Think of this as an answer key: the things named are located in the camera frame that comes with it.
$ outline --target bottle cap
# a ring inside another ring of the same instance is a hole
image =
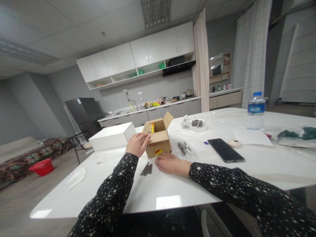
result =
[[[255,92],[253,96],[262,96],[262,92]]]

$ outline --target floor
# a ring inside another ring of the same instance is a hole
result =
[[[267,111],[314,117],[315,106],[282,104],[267,106]],[[80,161],[88,156],[79,151]],[[67,236],[76,218],[30,219],[32,209],[77,166],[74,149],[53,161],[54,172],[45,177],[36,174],[0,190],[0,237],[25,236]],[[316,212],[316,185],[306,188],[307,206]],[[231,206],[253,236],[261,236],[256,219],[245,211]]]

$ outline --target sofa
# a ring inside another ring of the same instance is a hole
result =
[[[0,146],[0,189],[29,176],[28,169],[48,158],[56,159],[72,148],[64,137],[51,138],[42,144],[34,137],[26,137]]]

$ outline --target white box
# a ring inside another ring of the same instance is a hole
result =
[[[124,123],[102,129],[89,138],[95,151],[107,150],[120,146],[126,146],[128,140],[136,133],[132,122]]]

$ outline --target white curtain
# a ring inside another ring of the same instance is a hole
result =
[[[205,8],[200,13],[194,30],[194,44],[196,65],[192,67],[193,87],[195,95],[201,96],[202,112],[210,111],[209,94],[210,94],[210,76],[208,67],[208,47],[205,24]]]
[[[254,92],[264,93],[267,36],[272,0],[257,0],[237,20],[233,59],[233,88],[243,87],[242,107]]]

